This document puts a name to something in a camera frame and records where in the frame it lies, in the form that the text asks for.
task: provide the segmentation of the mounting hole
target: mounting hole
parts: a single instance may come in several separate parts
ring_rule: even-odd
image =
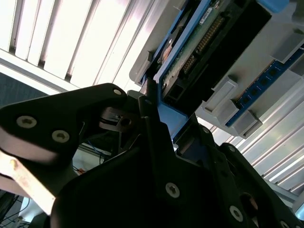
[[[179,188],[171,182],[166,184],[166,192],[173,198],[178,198],[180,196]]]
[[[18,117],[16,122],[19,127],[27,128],[27,129],[35,127],[37,124],[37,120],[35,120],[34,117],[31,117],[28,115],[23,115],[23,116]]]
[[[57,130],[52,133],[52,138],[57,143],[66,143],[70,139],[70,135],[63,130]]]
[[[129,126],[131,124],[131,120],[130,119],[123,119],[121,122],[120,122],[120,125],[125,127],[125,126]]]
[[[284,221],[281,221],[281,226],[283,228],[289,228],[289,226]]]
[[[232,151],[232,152],[235,152],[235,151],[236,151],[236,149],[234,149],[233,146],[228,146],[228,148],[229,148],[229,150]]]
[[[242,212],[236,206],[230,206],[229,208],[231,215],[238,221],[244,220]]]
[[[121,95],[121,94],[122,94],[122,92],[120,92],[118,89],[114,89],[113,91],[114,91],[114,93],[116,93],[117,95]]]
[[[209,133],[209,130],[206,127],[203,127],[203,130],[205,133],[207,133],[207,134]]]

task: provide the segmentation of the fluorescent light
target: fluorescent light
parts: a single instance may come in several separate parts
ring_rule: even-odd
[[[136,36],[147,10],[151,6],[151,0],[137,1],[127,18],[119,37],[111,50],[111,55],[100,70],[98,84],[113,82],[119,66],[124,60],[125,54],[131,47],[133,38]]]
[[[17,0],[0,1],[0,48],[9,51]]]
[[[38,11],[37,22],[28,54],[28,62],[38,65],[47,34],[55,0],[43,0]]]
[[[26,60],[32,41],[40,0],[24,0],[15,55]]]
[[[44,69],[65,78],[92,0],[61,0],[46,49]]]
[[[137,57],[142,51],[147,39],[154,29],[159,17],[163,13],[165,6],[168,4],[167,0],[155,0],[143,22],[140,31],[138,32],[130,50],[128,51],[117,75],[114,79],[114,84],[121,88],[125,88],[129,81],[129,73],[132,69]]]
[[[75,58],[72,84],[79,87],[93,85],[129,2],[130,0],[99,1]]]

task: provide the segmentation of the sticker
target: sticker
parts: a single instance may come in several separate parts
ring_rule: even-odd
[[[203,17],[202,17],[201,20],[199,21],[201,25],[205,22],[205,20],[207,19],[207,17],[209,16],[209,14],[212,12],[212,10],[213,10],[213,8],[210,7],[210,8],[206,11],[206,13],[203,15]]]

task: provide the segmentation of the wire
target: wire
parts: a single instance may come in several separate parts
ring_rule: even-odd
[[[11,217],[13,217],[13,216],[15,216],[15,215],[17,215],[17,214],[19,214],[20,212],[22,212],[22,211],[24,211],[28,206],[29,206],[29,202],[30,202],[30,198],[28,199],[29,201],[28,201],[28,204],[26,205],[26,207],[24,208],[24,209],[22,209],[22,210],[20,210],[20,211],[18,211],[17,213],[15,213],[15,214],[13,214],[13,215],[11,215],[11,216],[9,216],[9,217],[7,217],[6,219],[4,219],[2,222],[4,222],[5,220],[7,220],[7,219],[10,219]]]
[[[98,154],[99,154],[99,164],[101,165],[101,155],[105,156],[105,154],[102,153],[102,152],[100,152],[100,151],[97,151],[96,148],[91,144],[90,141],[87,141],[87,142],[90,144],[90,146],[93,147],[93,150],[95,151],[95,153],[98,153]]]
[[[80,169],[76,168],[75,166],[73,166],[73,170],[81,172],[81,173],[87,172],[86,170],[80,170]]]
[[[99,153],[99,154],[102,154],[100,151],[97,151],[96,150],[96,148],[91,144],[91,142],[90,141],[87,141],[89,144],[90,144],[90,146],[92,146],[93,147],[93,150],[95,151],[95,153]]]

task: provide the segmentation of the black plastic part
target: black plastic part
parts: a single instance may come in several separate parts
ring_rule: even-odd
[[[182,152],[181,157],[176,156],[168,127],[160,122],[156,104],[150,100],[152,96],[137,95],[137,99],[127,97],[120,88],[106,84],[0,110],[1,149],[22,157],[21,162],[38,180],[52,177],[51,183],[43,182],[56,195],[46,227],[50,224],[51,228],[255,228],[252,213],[247,212],[248,206],[244,204],[244,193],[257,203],[259,227],[278,228],[281,221],[289,227],[303,227],[237,149],[229,144],[218,147],[211,132],[198,125],[195,117],[176,141]],[[31,114],[44,128],[37,125],[40,132],[35,131],[35,126],[28,132],[34,137],[26,135],[12,121],[16,114]],[[115,117],[118,123],[124,116],[133,116],[131,121],[135,120],[136,124],[127,132],[119,124],[107,126],[119,133],[124,131],[126,151],[68,184],[65,182],[59,193],[53,191],[51,185],[59,185],[55,181],[66,174],[56,165],[69,170],[67,162],[71,162],[77,144],[96,133],[101,116]],[[80,127],[78,121],[85,124]],[[52,124],[71,134],[70,144],[62,145],[63,149],[49,139]],[[50,174],[48,166],[56,170]],[[169,183],[178,189],[166,188]]]
[[[8,105],[0,109],[0,149],[47,166],[68,165],[84,139],[104,132],[98,127],[102,110],[120,107],[126,99],[119,87],[102,84]],[[34,117],[37,125],[30,129],[18,126],[17,118],[25,115]],[[66,131],[69,141],[55,142],[55,130]]]
[[[252,214],[247,213],[241,197],[244,191],[254,196],[259,208],[264,200],[271,202],[267,210],[280,210],[274,216],[273,212],[258,209],[258,215],[264,213],[258,216],[259,227],[276,228],[281,220],[302,227],[272,190],[262,184],[263,179],[255,176],[254,169],[243,168],[244,161],[239,157],[231,158],[228,145],[218,147],[211,132],[197,120],[191,118],[188,128],[176,141],[182,151],[182,157],[178,157],[167,126],[160,122],[156,105],[147,102],[145,96],[138,97],[137,102],[140,120],[134,129],[137,137],[129,138],[131,147],[70,181],[55,200],[51,227],[100,224],[102,227],[255,228]],[[235,148],[234,152],[242,156]],[[249,180],[252,183],[244,188],[247,186],[244,182]],[[177,186],[178,197],[168,193],[167,183]],[[261,195],[255,194],[256,185]],[[231,207],[239,211],[231,212]],[[264,222],[269,213],[271,221]]]
[[[212,96],[212,88],[271,18],[255,0],[242,2],[242,7],[235,1],[228,5],[223,13],[226,18],[224,25],[206,51],[197,57],[197,63],[186,79],[177,74],[166,86],[162,93],[166,103],[187,115],[192,115],[202,101],[207,101]],[[179,94],[174,93],[176,86],[179,86]]]

